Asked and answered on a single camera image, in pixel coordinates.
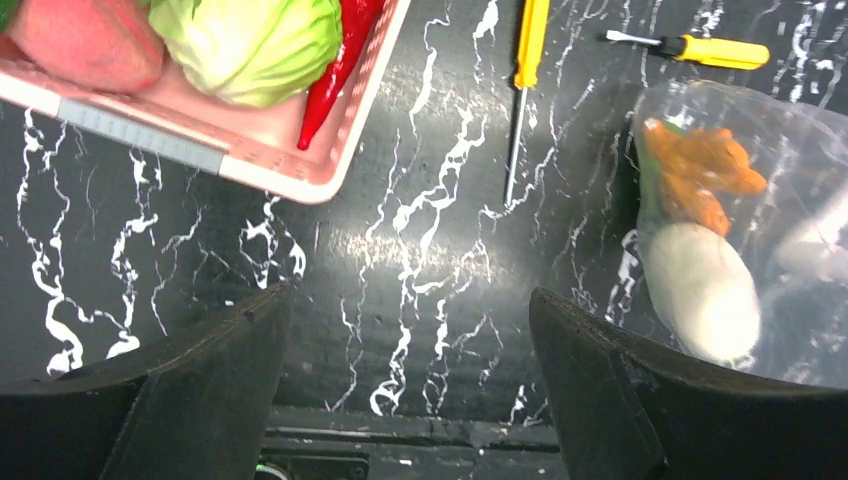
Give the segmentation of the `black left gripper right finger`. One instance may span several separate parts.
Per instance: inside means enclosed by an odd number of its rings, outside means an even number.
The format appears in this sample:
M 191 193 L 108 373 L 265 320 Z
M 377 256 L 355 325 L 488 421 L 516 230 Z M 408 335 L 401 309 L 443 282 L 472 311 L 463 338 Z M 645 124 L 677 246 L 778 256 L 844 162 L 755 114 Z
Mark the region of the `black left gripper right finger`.
M 847 394 L 662 346 L 543 288 L 534 351 L 572 479 L 843 479 Z

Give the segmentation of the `pink plastic basket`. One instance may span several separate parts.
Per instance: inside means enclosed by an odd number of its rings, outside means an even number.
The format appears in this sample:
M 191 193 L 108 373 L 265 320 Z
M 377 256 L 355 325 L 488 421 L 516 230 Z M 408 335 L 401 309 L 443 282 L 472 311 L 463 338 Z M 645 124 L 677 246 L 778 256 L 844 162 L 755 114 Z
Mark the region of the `pink plastic basket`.
M 96 93 L 38 69 L 1 38 L 1 97 L 110 140 L 301 204 L 332 199 L 345 180 L 410 4 L 388 1 L 357 66 L 307 150 L 297 147 L 306 97 L 239 108 L 194 90 L 167 64 L 137 95 Z

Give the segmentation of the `orange ginger root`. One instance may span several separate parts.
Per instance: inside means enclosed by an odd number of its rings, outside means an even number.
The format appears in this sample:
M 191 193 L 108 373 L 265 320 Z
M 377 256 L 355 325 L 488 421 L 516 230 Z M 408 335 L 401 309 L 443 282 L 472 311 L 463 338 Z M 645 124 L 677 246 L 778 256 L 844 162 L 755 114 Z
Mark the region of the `orange ginger root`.
M 674 221 L 691 221 L 725 237 L 730 220 L 715 193 L 757 195 L 767 188 L 763 175 L 751 167 L 748 151 L 728 128 L 678 133 L 649 118 L 642 134 L 659 166 L 662 206 Z

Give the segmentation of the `clear zip top bag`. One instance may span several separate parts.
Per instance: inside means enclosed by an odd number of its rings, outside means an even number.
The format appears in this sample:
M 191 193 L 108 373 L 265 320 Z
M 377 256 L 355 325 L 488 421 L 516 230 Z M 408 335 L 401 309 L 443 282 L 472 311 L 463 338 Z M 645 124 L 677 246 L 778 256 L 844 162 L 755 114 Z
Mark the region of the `clear zip top bag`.
M 767 181 L 757 195 L 717 191 L 730 220 L 725 240 L 751 273 L 761 308 L 753 351 L 733 362 L 680 351 L 761 377 L 843 389 L 847 385 L 847 117 L 806 103 L 711 81 L 670 81 L 644 90 L 631 121 L 640 170 L 638 251 L 674 223 L 642 124 L 678 133 L 728 128 Z

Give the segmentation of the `white radish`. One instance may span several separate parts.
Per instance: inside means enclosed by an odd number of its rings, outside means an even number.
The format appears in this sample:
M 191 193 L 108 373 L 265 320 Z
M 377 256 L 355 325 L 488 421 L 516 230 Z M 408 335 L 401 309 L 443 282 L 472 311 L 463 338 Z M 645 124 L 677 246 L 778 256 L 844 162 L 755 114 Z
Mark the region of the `white radish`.
M 761 333 L 755 283 L 724 237 L 696 223 L 659 229 L 643 260 L 657 315 L 692 355 L 733 362 Z

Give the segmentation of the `red chili pepper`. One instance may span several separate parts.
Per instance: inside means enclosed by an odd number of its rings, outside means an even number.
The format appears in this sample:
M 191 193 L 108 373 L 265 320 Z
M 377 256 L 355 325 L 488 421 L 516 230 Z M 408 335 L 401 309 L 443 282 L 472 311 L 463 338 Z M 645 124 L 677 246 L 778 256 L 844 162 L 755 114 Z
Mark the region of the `red chili pepper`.
M 383 0 L 340 1 L 342 42 L 335 60 L 308 92 L 297 142 L 299 150 L 310 147 L 317 131 L 326 121 L 365 48 L 369 32 L 382 13 L 384 4 Z

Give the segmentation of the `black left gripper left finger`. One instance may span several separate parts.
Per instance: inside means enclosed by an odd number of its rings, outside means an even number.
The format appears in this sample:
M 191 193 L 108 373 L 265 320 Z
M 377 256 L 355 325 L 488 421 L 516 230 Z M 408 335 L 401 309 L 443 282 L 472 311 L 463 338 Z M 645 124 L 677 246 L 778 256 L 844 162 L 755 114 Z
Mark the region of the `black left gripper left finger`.
M 250 479 L 281 375 L 281 283 L 185 330 L 1 388 L 5 479 Z

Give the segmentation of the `green cabbage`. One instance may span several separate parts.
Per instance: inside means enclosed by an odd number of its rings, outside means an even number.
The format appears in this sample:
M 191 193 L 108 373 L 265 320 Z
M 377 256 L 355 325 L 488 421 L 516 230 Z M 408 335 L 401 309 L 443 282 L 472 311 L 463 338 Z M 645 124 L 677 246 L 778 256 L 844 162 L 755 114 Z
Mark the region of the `green cabbage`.
M 342 43 L 332 0 L 154 1 L 148 20 L 203 94 L 266 108 L 307 90 Z

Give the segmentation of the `pink peach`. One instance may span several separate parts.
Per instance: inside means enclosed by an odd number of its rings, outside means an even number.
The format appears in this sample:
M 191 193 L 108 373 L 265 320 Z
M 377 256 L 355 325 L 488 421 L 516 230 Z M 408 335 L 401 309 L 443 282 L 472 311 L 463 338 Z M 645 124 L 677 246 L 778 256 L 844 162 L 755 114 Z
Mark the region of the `pink peach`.
M 5 34 L 45 72 L 133 93 L 160 78 L 164 44 L 136 1 L 22 1 Z

